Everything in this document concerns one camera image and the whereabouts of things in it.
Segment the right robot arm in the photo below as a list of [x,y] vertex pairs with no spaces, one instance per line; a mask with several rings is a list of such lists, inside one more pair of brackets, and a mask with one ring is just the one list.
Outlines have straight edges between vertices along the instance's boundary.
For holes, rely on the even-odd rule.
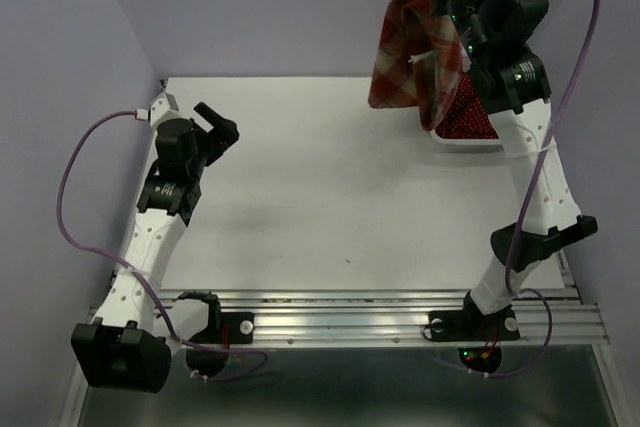
[[437,314],[435,336],[464,339],[499,331],[513,298],[542,262],[597,231],[567,184],[552,132],[551,89],[527,42],[548,0],[434,0],[470,60],[470,80],[501,143],[521,204],[515,223],[490,237],[493,256],[458,311]]

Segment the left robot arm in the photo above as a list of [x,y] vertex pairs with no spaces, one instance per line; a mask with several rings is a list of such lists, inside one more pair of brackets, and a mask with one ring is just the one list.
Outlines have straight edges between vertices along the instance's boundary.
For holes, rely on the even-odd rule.
[[194,107],[208,124],[170,109],[150,108],[157,157],[144,179],[133,232],[105,300],[88,323],[78,324],[71,345],[88,384],[97,388],[159,392],[182,345],[155,292],[201,196],[200,180],[239,139],[234,121],[206,103]]

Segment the red plaid skirt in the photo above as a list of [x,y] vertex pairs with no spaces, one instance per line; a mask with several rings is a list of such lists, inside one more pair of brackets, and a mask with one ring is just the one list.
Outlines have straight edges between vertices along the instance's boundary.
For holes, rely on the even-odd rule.
[[427,131],[442,121],[466,73],[452,20],[432,7],[433,0],[389,1],[368,94],[374,109],[417,108]]

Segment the red polka dot skirt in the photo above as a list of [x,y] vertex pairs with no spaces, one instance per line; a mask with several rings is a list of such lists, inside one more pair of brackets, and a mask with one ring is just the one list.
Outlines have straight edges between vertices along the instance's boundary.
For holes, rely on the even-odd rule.
[[461,74],[456,95],[435,133],[448,140],[498,139],[467,73]]

